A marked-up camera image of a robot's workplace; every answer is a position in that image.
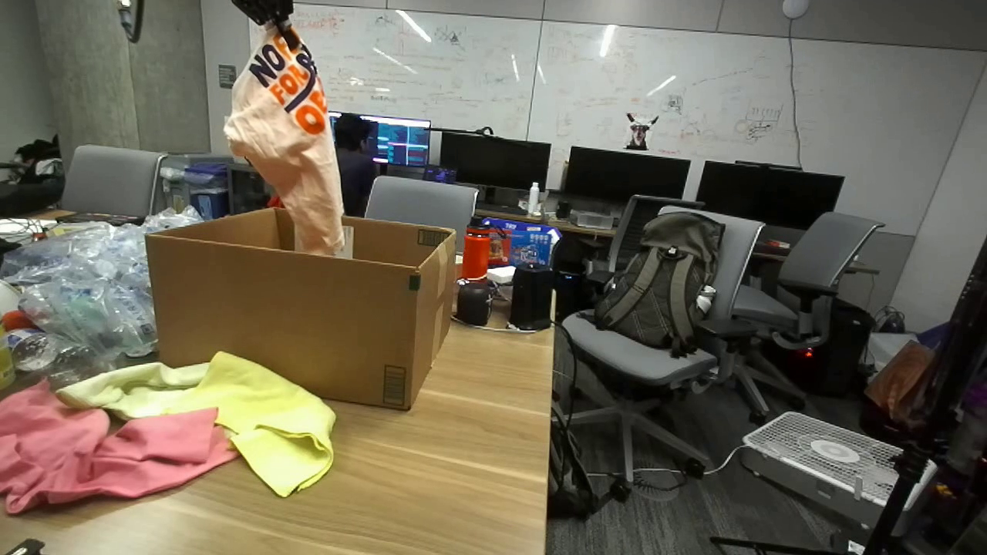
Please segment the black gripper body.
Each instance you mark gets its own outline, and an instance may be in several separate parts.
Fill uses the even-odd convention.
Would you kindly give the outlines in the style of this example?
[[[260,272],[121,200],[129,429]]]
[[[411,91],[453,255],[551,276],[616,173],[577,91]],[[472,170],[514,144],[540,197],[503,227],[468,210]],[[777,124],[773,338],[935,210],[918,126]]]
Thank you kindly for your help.
[[[292,16],[292,0],[233,0],[249,23],[288,23]]]

